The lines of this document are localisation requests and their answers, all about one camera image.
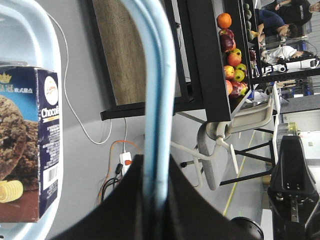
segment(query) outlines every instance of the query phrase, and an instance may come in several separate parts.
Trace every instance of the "barcode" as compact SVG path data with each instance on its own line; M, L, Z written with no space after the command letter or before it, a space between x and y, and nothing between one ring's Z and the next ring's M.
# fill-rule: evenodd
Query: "barcode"
M47 189L58 179L58 164L43 171L43 189Z

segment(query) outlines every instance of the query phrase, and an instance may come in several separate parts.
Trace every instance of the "person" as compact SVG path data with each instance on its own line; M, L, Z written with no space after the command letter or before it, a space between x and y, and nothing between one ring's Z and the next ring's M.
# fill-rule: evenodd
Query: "person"
M287 60L302 56L307 51L298 51L291 46L279 46L261 53L261 58L269 64L276 64L280 58Z
M320 12L320 1L310 4L307 0L285 0L266 6L266 9L279 15L286 24L300 27L311 20L312 14Z
M257 32L259 43L261 43L266 36L279 34L281 37L295 38L298 35L298 28L295 24L285 24L283 19L272 11L255 9L255 16L258 23Z

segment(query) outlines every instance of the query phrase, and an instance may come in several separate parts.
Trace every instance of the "cookie box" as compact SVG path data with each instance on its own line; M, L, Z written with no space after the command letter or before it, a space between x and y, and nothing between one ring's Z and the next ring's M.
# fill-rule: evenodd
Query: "cookie box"
M55 72L0 66L0 223L37 222L58 195Z

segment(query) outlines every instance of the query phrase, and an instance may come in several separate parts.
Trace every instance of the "orange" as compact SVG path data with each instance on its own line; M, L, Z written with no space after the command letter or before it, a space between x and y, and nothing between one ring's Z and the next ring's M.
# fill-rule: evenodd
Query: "orange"
M223 12L217 18L216 22L221 29L227 29L231 26L231 16L229 13Z

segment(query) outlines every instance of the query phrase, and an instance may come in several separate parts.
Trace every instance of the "chocolate chip cookie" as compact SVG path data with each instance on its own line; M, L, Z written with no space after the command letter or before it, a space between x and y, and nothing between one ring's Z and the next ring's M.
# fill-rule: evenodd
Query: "chocolate chip cookie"
M16 167L26 145L23 116L10 99L0 95L0 180Z
M11 175L38 176L38 123L25 120L26 144L24 152Z

